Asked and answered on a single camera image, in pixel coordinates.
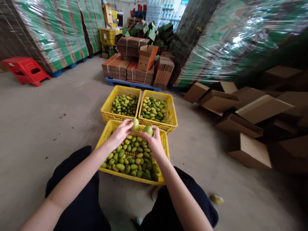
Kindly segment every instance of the packing tape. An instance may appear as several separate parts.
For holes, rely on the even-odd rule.
[[[146,80],[146,78],[147,78],[147,73],[148,73],[148,72],[145,73],[145,77],[144,77],[143,84],[145,83],[145,80]]]
[[[131,37],[128,37],[128,39],[126,40],[126,55],[127,55],[127,41],[130,39]]]
[[[133,68],[132,68],[132,81],[134,80],[133,79],[133,69],[134,69],[134,67],[136,66],[137,64],[135,64],[134,66],[133,66]]]
[[[109,64],[107,64],[107,71],[108,71],[108,76],[110,76],[109,74],[109,68],[108,68],[108,65],[110,65],[113,61],[115,61],[115,59],[113,59]]]
[[[141,39],[140,41],[139,41],[139,44],[138,44],[138,50],[139,50],[139,46],[140,46],[140,42],[142,41],[142,40],[144,40],[145,38],[143,38],[143,39]]]

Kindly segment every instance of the cardboard box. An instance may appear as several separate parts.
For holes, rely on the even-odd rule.
[[[243,133],[255,139],[263,135],[262,128],[234,114],[230,114],[229,116],[221,119],[214,127],[229,136]]]
[[[295,157],[308,157],[308,135],[278,142]]]
[[[292,175],[308,174],[307,158],[294,157],[278,143],[269,145],[268,151],[273,169]]]
[[[197,102],[203,95],[204,93],[209,89],[209,87],[196,82],[189,90],[188,92],[184,95],[184,99],[191,103]]]
[[[202,107],[219,112],[225,112],[239,103],[240,100],[236,95],[215,90],[211,90],[201,99]]]
[[[308,92],[286,91],[278,96],[277,99],[294,106],[285,111],[285,114],[302,117],[308,110]]]
[[[148,71],[152,69],[157,54],[158,47],[144,45],[140,47],[138,69]]]
[[[241,102],[234,106],[236,109],[240,109],[255,101],[256,99],[264,96],[265,92],[251,87],[244,87],[233,92],[232,94],[237,95],[237,97],[240,99]]]
[[[293,125],[277,118],[269,118],[258,123],[258,126],[263,128],[263,136],[258,141],[264,144],[275,143],[297,136],[297,129]]]
[[[111,23],[111,27],[113,24],[112,20],[112,11],[111,11],[111,4],[103,4],[103,15],[104,15],[104,20],[106,23]]]
[[[275,90],[291,78],[297,76],[300,72],[302,72],[302,70],[286,66],[276,66],[265,71],[260,76],[260,82],[264,89]]]
[[[249,122],[256,124],[293,107],[291,104],[265,95],[237,110],[236,113]]]
[[[223,91],[225,93],[233,93],[237,91],[237,87],[234,82],[226,82],[226,81],[219,81],[217,83],[212,84],[212,89],[217,91]]]
[[[248,168],[272,168],[265,144],[243,133],[240,133],[238,137],[234,138],[230,140],[230,151],[227,152],[228,155]]]

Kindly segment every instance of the plastic-wrapped pallet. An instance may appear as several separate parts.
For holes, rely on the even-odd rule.
[[[0,59],[33,57],[56,72],[89,55],[77,1],[0,0]]]
[[[78,5],[88,50],[90,54],[94,54],[102,50],[98,32],[105,28],[102,4],[100,0],[78,0]]]
[[[170,48],[181,67],[170,83],[246,81],[305,44],[307,27],[304,0],[189,0]]]

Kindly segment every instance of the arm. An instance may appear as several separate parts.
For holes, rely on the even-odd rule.
[[[153,156],[164,176],[172,204],[184,230],[213,230],[204,212],[186,188],[168,157],[165,155],[165,151],[161,144],[159,128],[152,127],[152,129],[154,130],[153,137],[150,137],[145,132],[142,132],[141,136],[148,141],[152,149]]]
[[[128,124],[130,121],[124,120],[106,142],[70,171],[19,230],[53,230],[63,211],[83,190],[108,155],[132,133],[130,128],[133,123]]]

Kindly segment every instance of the yellow plastic crate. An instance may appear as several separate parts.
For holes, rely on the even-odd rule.
[[[97,149],[100,145],[102,145],[102,143],[104,143],[111,136],[111,132],[114,131],[120,124],[121,124],[121,121],[109,120],[107,125],[104,128],[104,131],[103,131],[95,149]],[[139,125],[138,130],[134,131],[131,135],[139,136],[140,132],[144,128],[145,128],[144,125]],[[160,130],[159,133],[160,133],[161,143],[163,145],[166,156],[170,160],[167,133],[163,130]],[[128,151],[125,150],[125,154],[130,155],[133,158],[135,158],[137,152],[128,152]],[[126,178],[126,179],[139,181],[139,182],[142,182],[142,183],[147,183],[147,184],[152,184],[152,185],[157,185],[157,186],[165,185],[165,180],[164,180],[161,173],[158,174],[158,182],[155,182],[155,181],[145,180],[145,179],[138,178],[138,177],[131,176],[131,175],[126,175],[126,174],[123,174],[121,172],[115,172],[115,171],[109,170],[107,168],[100,167],[99,170],[102,171],[102,172],[110,173],[112,175],[120,176],[120,177],[123,177],[123,178]]]
[[[156,91],[145,90],[143,92],[141,103],[143,102],[143,99],[146,96],[147,97],[153,97],[156,100],[161,99],[166,103],[167,123],[160,123],[160,122],[156,122],[156,121],[153,121],[153,120],[141,118],[140,114],[141,114],[142,106],[140,106],[140,110],[139,110],[139,113],[138,113],[139,124],[146,125],[146,126],[147,125],[156,126],[156,127],[160,128],[162,130],[165,130],[167,132],[167,134],[170,134],[177,127],[177,118],[176,118],[176,113],[175,113],[174,102],[173,102],[172,96],[169,95],[169,94],[164,94],[164,93],[160,93],[160,92],[156,92]]]
[[[130,97],[134,97],[135,95],[139,95],[138,104],[136,106],[136,115],[134,116],[135,118],[137,118],[138,109],[139,109],[139,105],[140,105],[141,90],[136,89],[136,88],[130,88],[130,87],[124,87],[124,86],[117,85],[117,86],[114,87],[114,89],[112,90],[112,92],[110,93],[106,102],[104,103],[104,105],[102,106],[102,108],[100,110],[100,112],[102,113],[105,124],[107,124],[107,122],[109,120],[123,121],[125,119],[134,118],[132,116],[119,115],[119,114],[114,114],[114,113],[111,112],[112,106],[113,106],[112,103],[115,100],[115,97],[119,96],[119,95],[128,95]]]

